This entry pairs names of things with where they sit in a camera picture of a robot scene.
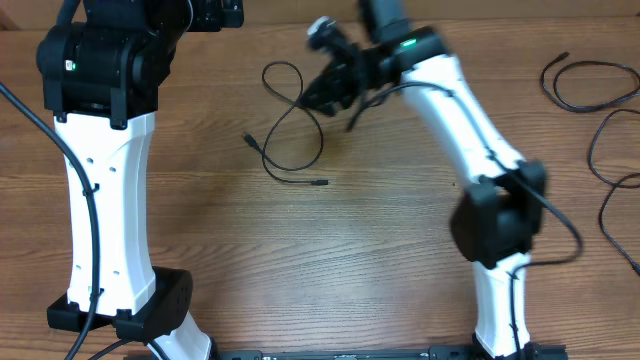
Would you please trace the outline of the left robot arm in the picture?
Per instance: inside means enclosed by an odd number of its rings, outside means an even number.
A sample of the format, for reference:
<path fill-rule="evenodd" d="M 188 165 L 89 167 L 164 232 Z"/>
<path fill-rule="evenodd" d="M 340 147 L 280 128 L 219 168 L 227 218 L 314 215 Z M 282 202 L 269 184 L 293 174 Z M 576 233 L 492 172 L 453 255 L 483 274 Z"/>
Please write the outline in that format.
<path fill-rule="evenodd" d="M 147 164 L 158 90 L 188 32 L 238 28 L 241 0 L 66 1 L 40 43 L 44 105 L 65 145 L 72 273 L 47 311 L 85 339 L 111 325 L 158 359 L 215 359 L 190 314 L 189 272 L 151 262 Z"/>

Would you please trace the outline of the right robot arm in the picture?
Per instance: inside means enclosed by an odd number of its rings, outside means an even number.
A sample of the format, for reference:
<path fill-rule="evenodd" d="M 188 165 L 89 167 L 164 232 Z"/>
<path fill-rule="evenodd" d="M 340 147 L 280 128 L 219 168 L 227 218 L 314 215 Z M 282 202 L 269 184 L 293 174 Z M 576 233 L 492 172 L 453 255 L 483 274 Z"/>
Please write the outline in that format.
<path fill-rule="evenodd" d="M 526 161 L 499 133 L 435 28 L 413 27 L 399 1 L 361 1 L 358 8 L 372 43 L 368 49 L 351 42 L 327 16 L 309 27 L 309 47 L 331 61 L 301 104 L 327 116 L 356 105 L 362 114 L 398 93 L 422 117 L 463 191 L 449 226 L 473 267 L 476 355 L 522 359 L 531 338 L 524 283 L 516 273 L 531 258 L 542 220 L 541 205 L 525 188 L 544 191 L 544 167 Z"/>

